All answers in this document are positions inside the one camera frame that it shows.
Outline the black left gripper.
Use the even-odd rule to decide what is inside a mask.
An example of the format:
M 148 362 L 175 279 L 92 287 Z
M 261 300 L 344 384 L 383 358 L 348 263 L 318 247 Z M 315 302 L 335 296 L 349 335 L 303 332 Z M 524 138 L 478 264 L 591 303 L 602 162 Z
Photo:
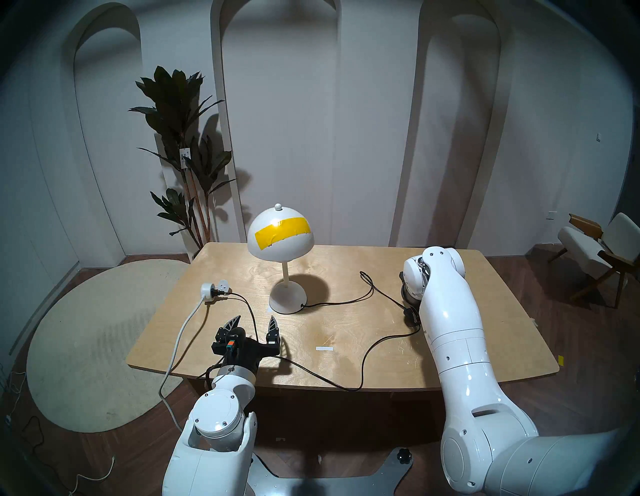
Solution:
M 246 336 L 245 329 L 239 327 L 240 315 L 227 321 L 218 329 L 211 348 L 215 355 L 222 356 L 220 368 L 238 366 L 251 373 L 257 373 L 262 359 L 280 354 L 280 330 L 274 315 L 270 317 L 266 343 L 259 343 Z

